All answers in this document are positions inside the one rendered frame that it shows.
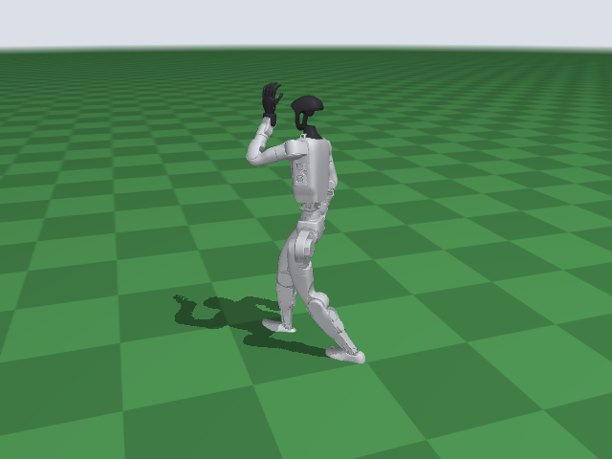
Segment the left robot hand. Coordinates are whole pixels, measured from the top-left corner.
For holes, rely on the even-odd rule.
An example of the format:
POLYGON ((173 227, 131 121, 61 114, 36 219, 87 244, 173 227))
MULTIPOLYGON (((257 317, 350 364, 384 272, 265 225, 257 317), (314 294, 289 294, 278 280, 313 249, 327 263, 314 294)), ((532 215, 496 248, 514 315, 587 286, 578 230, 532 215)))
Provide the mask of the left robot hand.
POLYGON ((276 90, 279 86, 281 86, 281 84, 277 84, 277 85, 276 84, 277 82, 267 84, 265 85, 262 91, 262 97, 263 97, 262 104, 265 110, 265 113, 263 114, 263 118, 264 117, 271 118, 272 127, 276 125, 276 113, 274 113, 274 110, 279 100, 283 97, 283 93, 281 93, 278 96, 278 98, 275 100, 276 90))

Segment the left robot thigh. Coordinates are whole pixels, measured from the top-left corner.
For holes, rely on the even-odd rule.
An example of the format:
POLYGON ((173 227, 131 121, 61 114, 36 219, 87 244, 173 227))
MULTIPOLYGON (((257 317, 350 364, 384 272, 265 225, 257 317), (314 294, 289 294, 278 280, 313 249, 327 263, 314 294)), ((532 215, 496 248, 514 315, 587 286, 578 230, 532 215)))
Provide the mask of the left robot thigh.
POLYGON ((288 245, 288 268, 295 289, 308 308, 312 299, 321 301, 328 308, 329 298, 326 294, 315 292, 312 263, 309 258, 314 254, 315 242, 309 231, 302 230, 298 237, 290 240, 288 245))

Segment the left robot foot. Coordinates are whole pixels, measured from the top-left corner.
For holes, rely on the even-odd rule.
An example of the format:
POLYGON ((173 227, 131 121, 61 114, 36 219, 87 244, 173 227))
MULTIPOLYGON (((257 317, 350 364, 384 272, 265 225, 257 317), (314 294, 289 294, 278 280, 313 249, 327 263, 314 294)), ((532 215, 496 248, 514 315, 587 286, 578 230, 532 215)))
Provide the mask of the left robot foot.
POLYGON ((325 354, 328 357, 330 357, 332 359, 335 359, 335 360, 351 361, 351 362, 355 362, 355 363, 365 363, 366 359, 365 359, 365 355, 363 354, 363 352, 359 351, 359 350, 356 350, 356 349, 354 349, 354 351, 356 352, 356 354, 354 356, 352 356, 352 355, 350 356, 349 355, 350 352, 347 351, 348 352, 348 354, 347 354, 341 347, 329 346, 329 347, 327 347, 325 349, 325 354))

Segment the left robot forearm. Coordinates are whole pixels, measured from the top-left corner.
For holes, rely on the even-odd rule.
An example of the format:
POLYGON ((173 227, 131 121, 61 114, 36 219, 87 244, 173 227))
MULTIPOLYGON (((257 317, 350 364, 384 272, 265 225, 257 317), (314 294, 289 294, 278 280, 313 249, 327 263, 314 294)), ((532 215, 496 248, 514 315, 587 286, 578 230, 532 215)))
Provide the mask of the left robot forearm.
POLYGON ((251 143, 249 144, 248 151, 247 151, 247 158, 249 160, 254 160, 258 156, 259 151, 264 151, 266 147, 266 143, 270 135, 272 134, 275 126, 274 127, 271 126, 271 118, 269 117, 263 118, 262 123, 258 127, 258 130, 256 132, 254 139, 251 140, 251 143))

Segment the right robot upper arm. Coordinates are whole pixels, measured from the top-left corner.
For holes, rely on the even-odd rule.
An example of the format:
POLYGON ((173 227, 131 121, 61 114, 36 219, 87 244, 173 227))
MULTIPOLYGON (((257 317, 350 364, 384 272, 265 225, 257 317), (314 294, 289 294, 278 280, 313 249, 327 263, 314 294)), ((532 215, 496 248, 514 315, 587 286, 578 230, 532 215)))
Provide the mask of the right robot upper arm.
MULTIPOLYGON (((327 140, 326 140, 327 141, 327 140)), ((329 186, 328 191, 333 191, 338 185, 338 176, 332 157, 332 145, 329 141, 329 186)))

